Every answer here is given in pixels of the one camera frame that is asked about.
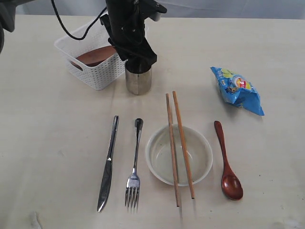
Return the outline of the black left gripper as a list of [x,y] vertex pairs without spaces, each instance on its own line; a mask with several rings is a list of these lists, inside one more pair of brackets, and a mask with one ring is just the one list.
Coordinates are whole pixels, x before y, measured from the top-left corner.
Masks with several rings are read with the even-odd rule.
[[148,0],[107,0],[109,43],[131,73],[145,73],[157,62],[157,55],[145,38],[144,20],[148,17]]

